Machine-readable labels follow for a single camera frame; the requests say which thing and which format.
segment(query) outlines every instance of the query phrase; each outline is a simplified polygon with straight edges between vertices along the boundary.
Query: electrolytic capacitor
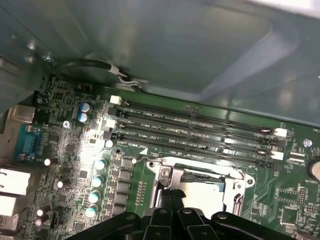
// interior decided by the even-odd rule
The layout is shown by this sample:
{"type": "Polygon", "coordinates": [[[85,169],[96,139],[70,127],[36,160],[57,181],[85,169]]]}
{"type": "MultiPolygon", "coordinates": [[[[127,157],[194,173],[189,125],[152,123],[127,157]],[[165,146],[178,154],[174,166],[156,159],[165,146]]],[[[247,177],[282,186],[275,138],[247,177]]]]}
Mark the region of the electrolytic capacitor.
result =
{"type": "Polygon", "coordinates": [[[102,158],[94,164],[94,167],[97,170],[102,170],[106,167],[106,165],[107,165],[107,161],[102,158]]]}
{"type": "Polygon", "coordinates": [[[101,184],[104,182],[104,177],[101,175],[97,175],[92,179],[91,185],[95,188],[100,187],[101,184]]]}
{"type": "Polygon", "coordinates": [[[47,221],[49,219],[49,215],[48,214],[44,214],[40,217],[38,217],[36,220],[34,220],[34,225],[36,225],[37,227],[41,227],[45,221],[47,221]]]}
{"type": "Polygon", "coordinates": [[[36,211],[36,215],[41,217],[50,211],[51,211],[51,206],[49,204],[46,204],[36,211]]]}
{"type": "Polygon", "coordinates": [[[45,166],[54,166],[54,165],[57,165],[59,161],[57,157],[51,157],[51,158],[46,158],[43,163],[45,166]]]}
{"type": "Polygon", "coordinates": [[[91,112],[91,110],[92,110],[92,108],[91,108],[90,104],[87,102],[84,102],[80,105],[80,111],[83,113],[89,113],[89,112],[91,112]]]}
{"type": "Polygon", "coordinates": [[[78,121],[81,123],[87,123],[89,122],[89,117],[86,113],[82,112],[78,115],[78,121]]]}
{"type": "Polygon", "coordinates": [[[88,218],[93,218],[97,211],[98,211],[98,206],[95,205],[95,204],[91,204],[86,210],[85,210],[85,215],[88,217],[88,218]]]}
{"type": "Polygon", "coordinates": [[[69,178],[66,178],[64,180],[60,180],[57,182],[56,186],[59,188],[59,189],[62,189],[62,188],[65,188],[67,186],[69,186],[71,184],[71,180],[69,178]]]}
{"type": "Polygon", "coordinates": [[[95,204],[96,202],[99,201],[99,198],[101,197],[101,193],[98,190],[94,190],[93,192],[90,193],[88,196],[88,201],[91,204],[95,204]]]}

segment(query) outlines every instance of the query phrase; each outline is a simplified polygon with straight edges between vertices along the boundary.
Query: blue serial port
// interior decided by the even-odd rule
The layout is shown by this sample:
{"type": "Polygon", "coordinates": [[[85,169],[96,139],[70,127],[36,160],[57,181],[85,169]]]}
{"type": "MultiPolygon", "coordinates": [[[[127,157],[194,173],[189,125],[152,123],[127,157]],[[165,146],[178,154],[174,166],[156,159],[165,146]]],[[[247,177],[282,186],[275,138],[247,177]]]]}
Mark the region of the blue serial port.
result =
{"type": "Polygon", "coordinates": [[[33,162],[36,158],[42,136],[42,127],[21,125],[13,158],[16,161],[33,162]]]}

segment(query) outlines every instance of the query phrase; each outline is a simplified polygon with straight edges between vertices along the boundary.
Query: black cable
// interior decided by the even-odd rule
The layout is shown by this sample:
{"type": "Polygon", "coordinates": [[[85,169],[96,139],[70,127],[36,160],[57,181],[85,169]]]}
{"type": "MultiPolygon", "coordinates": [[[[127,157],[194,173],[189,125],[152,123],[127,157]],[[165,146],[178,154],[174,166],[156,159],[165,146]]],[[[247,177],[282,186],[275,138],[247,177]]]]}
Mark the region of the black cable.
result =
{"type": "Polygon", "coordinates": [[[62,69],[70,68],[70,67],[93,67],[99,69],[105,69],[107,71],[111,70],[111,65],[109,63],[91,60],[91,59],[75,59],[62,61],[53,67],[54,72],[60,72],[62,69]]]}

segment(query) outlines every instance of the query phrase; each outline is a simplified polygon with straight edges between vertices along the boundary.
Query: motherboard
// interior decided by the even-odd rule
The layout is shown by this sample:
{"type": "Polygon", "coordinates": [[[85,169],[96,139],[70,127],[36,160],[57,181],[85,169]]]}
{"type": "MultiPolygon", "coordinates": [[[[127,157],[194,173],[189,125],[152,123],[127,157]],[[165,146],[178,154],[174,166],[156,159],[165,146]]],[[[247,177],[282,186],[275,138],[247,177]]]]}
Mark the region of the motherboard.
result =
{"type": "Polygon", "coordinates": [[[295,237],[320,234],[320,129],[51,76],[14,161],[45,169],[24,240],[64,240],[163,189],[295,237]]]}

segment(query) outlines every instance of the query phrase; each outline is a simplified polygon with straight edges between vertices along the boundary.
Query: blue capacitor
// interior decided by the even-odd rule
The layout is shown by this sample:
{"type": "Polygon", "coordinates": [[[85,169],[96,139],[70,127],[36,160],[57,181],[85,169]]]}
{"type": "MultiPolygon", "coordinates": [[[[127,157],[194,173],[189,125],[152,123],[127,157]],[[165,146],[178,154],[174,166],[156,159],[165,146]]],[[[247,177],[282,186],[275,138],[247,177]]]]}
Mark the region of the blue capacitor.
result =
{"type": "Polygon", "coordinates": [[[80,113],[80,114],[78,115],[78,120],[79,120],[79,122],[81,122],[81,123],[86,123],[86,122],[89,121],[89,117],[88,117],[87,114],[85,114],[84,112],[82,112],[82,113],[80,113]]]}
{"type": "Polygon", "coordinates": [[[83,113],[88,113],[91,111],[91,106],[89,103],[84,102],[80,105],[80,111],[83,113]]]}

